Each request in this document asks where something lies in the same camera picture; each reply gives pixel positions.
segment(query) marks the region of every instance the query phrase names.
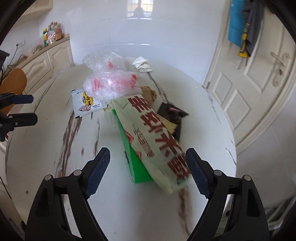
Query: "green box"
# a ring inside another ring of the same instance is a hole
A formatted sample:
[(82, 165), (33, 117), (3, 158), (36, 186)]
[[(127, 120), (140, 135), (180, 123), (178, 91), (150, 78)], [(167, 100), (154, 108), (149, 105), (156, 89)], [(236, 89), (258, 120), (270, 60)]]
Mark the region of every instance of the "green box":
[(128, 141), (128, 138), (126, 136), (126, 133), (123, 129), (122, 124), (120, 123), (120, 120), (116, 114), (116, 111), (113, 110), (114, 115), (116, 116), (119, 132), (121, 135), (121, 139), (123, 142), (123, 146), (125, 149), (126, 154), (126, 160), (128, 163), (128, 168), (130, 169), (131, 176), (133, 178), (133, 181), (135, 183), (144, 183), (144, 182), (153, 182), (152, 177), (147, 172), (146, 168), (144, 167), (143, 163), (141, 162), (140, 158), (134, 151), (134, 149), (131, 147), (130, 142)]

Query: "vent grille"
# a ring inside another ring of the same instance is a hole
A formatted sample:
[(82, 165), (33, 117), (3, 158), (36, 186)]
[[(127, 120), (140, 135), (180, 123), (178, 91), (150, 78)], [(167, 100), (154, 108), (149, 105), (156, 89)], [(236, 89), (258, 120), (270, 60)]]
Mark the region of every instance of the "vent grille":
[(50, 5), (50, 0), (36, 0), (33, 7), (47, 7)]

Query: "cabinet door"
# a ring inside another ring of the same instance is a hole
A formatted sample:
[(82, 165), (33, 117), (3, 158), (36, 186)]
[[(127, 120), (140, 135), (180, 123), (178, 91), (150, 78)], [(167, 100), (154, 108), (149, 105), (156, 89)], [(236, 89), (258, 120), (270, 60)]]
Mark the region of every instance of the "cabinet door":
[(39, 80), (28, 92), (28, 95), (33, 95), (42, 85), (52, 79), (54, 76), (52, 71), (49, 71), (41, 80)]
[(52, 71), (57, 73), (63, 68), (74, 67), (70, 41), (63, 42), (47, 51)]
[(33, 59), (22, 70), (27, 77), (27, 86), (25, 88), (25, 93), (27, 93), (43, 76), (51, 71), (47, 53), (42, 53)]

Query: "yellow label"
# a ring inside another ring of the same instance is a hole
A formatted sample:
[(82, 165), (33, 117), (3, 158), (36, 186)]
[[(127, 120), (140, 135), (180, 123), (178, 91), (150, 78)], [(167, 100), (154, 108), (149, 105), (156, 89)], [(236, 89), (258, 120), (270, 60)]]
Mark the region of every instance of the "yellow label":
[(93, 105), (94, 104), (93, 97), (89, 97), (85, 92), (83, 92), (82, 100), (85, 105)]

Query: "gray cloth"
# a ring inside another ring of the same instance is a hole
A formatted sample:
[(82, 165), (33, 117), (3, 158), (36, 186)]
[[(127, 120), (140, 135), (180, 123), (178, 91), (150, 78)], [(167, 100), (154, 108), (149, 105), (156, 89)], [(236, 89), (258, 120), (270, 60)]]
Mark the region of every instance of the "gray cloth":
[(246, 20), (246, 24), (250, 24), (246, 49), (251, 55), (257, 42), (261, 21), (264, 16), (264, 5), (260, 0), (245, 0), (242, 14)]

